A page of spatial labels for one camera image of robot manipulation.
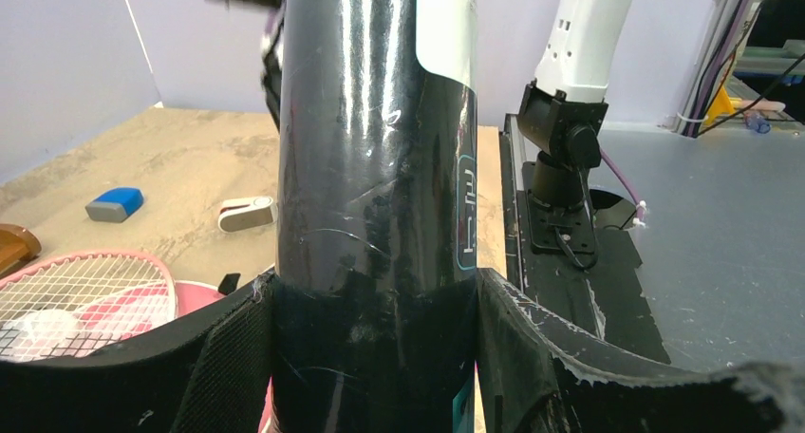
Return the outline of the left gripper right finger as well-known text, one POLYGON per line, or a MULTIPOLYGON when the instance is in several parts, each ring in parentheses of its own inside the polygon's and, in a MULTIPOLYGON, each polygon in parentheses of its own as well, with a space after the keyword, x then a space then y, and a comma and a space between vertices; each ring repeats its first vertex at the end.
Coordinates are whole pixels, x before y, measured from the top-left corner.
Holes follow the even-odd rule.
POLYGON ((491 432, 800 432, 804 371, 749 363, 710 373, 607 343, 477 273, 480 394, 491 432))

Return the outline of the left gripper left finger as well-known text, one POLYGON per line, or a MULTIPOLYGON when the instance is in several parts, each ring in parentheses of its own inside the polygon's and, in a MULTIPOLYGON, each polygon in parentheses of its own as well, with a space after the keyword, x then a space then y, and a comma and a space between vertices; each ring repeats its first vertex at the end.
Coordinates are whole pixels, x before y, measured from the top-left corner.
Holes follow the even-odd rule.
POLYGON ((274 278, 85 357, 2 362, 2 431, 260 431, 274 278))

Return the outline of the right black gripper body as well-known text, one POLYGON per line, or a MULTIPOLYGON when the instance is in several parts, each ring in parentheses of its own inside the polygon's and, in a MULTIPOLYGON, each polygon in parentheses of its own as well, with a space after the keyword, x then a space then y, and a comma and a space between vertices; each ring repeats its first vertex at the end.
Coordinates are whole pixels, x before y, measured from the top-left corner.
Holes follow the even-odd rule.
POLYGON ((268 20, 263 31, 260 51, 263 63, 261 84, 264 101, 276 128, 280 128, 281 85, 284 49, 286 0, 224 0, 237 1, 268 9, 268 20))

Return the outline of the pink badminton racket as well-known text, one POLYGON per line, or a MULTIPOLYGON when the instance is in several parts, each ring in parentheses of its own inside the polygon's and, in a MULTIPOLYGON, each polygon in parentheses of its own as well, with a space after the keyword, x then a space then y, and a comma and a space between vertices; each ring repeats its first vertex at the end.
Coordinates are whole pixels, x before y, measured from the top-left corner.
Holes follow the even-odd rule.
POLYGON ((178 317, 174 277, 151 254, 76 252, 1 281, 1 358, 85 357, 178 317))

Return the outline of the black shuttlecock tube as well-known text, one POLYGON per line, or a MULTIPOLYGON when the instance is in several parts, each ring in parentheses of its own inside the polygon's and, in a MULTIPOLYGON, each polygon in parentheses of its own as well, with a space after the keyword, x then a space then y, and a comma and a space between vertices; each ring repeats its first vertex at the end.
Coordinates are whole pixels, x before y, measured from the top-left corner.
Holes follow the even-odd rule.
POLYGON ((476 0, 286 0, 273 428, 469 432, 476 0))

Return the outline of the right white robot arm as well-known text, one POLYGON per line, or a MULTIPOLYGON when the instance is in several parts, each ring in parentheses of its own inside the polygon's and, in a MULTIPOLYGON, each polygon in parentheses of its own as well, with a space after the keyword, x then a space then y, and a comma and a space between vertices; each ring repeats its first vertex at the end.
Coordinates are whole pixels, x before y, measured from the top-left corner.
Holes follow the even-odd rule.
MULTIPOLYGON (((262 39, 277 126, 281 236, 472 237, 485 205, 475 0, 235 0, 275 11, 262 39)), ((614 50, 632 0, 560 0, 519 116, 579 221, 614 50)))

